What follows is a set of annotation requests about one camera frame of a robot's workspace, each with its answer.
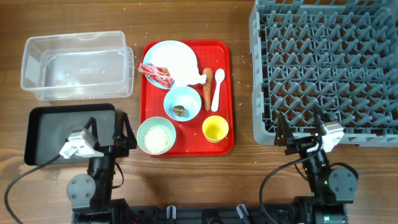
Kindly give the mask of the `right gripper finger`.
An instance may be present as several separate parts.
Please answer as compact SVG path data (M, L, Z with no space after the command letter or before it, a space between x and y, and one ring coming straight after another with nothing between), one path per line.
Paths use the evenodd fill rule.
M277 129L275 132L274 145L288 146L294 143L294 135L289 128L288 122L282 113L277 115Z
M318 105L315 105L313 108L313 118L315 127L318 134L324 134L322 124L323 124L324 113Z

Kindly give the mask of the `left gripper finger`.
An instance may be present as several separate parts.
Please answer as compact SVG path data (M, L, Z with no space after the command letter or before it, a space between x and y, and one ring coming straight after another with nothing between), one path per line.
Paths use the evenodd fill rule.
M116 128L113 133L114 140L132 140L135 141L135 135L131 128L128 115L125 112L122 112Z
M85 134L85 138L90 138L91 140L98 139L98 131L96 125L96 119L91 117L87 123L84 125L83 132Z

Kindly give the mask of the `red snack wrapper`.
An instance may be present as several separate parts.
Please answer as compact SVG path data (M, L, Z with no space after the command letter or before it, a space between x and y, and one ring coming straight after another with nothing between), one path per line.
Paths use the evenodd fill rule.
M138 63L137 69L143 73L148 79L155 81L160 86L170 89L174 84L174 79L171 77L169 71L164 67L158 67L151 63L143 64Z

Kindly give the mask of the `brown food scrap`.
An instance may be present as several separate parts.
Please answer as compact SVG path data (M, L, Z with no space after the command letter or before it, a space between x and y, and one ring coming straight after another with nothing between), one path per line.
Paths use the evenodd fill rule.
M176 116L184 117L186 114L186 110L182 105L177 105L172 108L172 111L175 113Z

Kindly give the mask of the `small light blue bowl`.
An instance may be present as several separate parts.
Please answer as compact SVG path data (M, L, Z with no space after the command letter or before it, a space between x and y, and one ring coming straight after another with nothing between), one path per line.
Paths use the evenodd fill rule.
M196 90L189 86L181 86L169 90L164 97L163 105L168 117L175 121L186 122L199 114L202 102ZM186 114L184 117L176 116L172 111L172 108L177 105L182 105L185 108Z

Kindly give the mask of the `white tissue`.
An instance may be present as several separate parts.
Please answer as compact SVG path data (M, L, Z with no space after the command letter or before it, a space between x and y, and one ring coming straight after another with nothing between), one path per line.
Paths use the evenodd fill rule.
M205 84L207 76L200 75L198 67L194 65L176 65L169 68L169 73L174 79L173 87Z

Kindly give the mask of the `large light blue plate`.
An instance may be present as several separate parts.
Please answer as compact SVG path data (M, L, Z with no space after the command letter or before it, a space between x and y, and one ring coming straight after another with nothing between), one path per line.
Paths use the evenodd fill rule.
M164 67L167 70L176 65L194 65L198 67L198 60L194 51L187 44L176 40L162 41L149 47L148 51L144 54L143 64L149 63L158 67ZM175 88L172 85L170 89L166 89L155 81L148 78L147 80L157 88L164 90Z

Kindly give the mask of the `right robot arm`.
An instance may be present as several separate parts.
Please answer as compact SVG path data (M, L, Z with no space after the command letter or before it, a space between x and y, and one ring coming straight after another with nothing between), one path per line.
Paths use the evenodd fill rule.
M327 153L340 142L344 128L332 121L319 106L314 107L316 133L302 138L294 137L281 113L277 116L274 144L285 146L285 154L298 154L304 177L312 196L297 196L289 209L286 222L348 224L346 205L354 202L358 188L358 172L343 162L330 163Z

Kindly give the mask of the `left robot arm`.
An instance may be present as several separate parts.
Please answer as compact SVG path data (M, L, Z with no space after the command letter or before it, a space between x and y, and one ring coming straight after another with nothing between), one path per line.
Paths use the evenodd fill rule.
M115 170L121 170L117 158L128 157L137 147L128 116L120 114L112 136L113 144L101 146L96 119L91 117L83 129L75 130L65 142L63 157L76 155L89 159L86 174L74 176L67 185L67 196L72 203L72 223L139 223L125 199L111 198Z

